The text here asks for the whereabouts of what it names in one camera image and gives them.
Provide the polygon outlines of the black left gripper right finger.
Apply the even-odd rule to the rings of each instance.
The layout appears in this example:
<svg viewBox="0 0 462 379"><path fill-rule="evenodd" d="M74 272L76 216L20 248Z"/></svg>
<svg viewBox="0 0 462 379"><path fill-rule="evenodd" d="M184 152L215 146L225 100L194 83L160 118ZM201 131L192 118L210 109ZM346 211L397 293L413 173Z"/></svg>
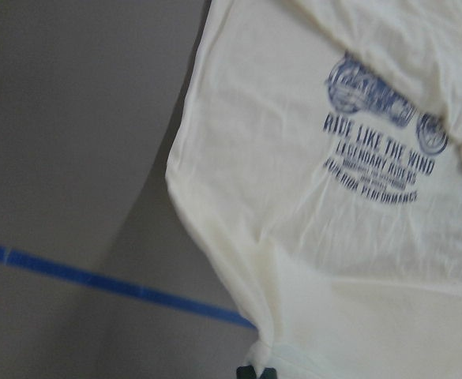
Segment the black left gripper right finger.
<svg viewBox="0 0 462 379"><path fill-rule="evenodd" d="M277 379L277 371L275 368L266 367L263 369L259 379Z"/></svg>

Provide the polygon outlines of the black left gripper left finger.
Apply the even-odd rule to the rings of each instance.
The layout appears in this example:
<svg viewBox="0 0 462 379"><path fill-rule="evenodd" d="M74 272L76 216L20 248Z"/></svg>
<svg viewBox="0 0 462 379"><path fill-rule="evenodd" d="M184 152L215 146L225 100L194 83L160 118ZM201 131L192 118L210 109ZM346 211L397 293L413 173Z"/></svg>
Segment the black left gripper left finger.
<svg viewBox="0 0 462 379"><path fill-rule="evenodd" d="M257 374L253 366L240 366L236 369L237 379L257 379Z"/></svg>

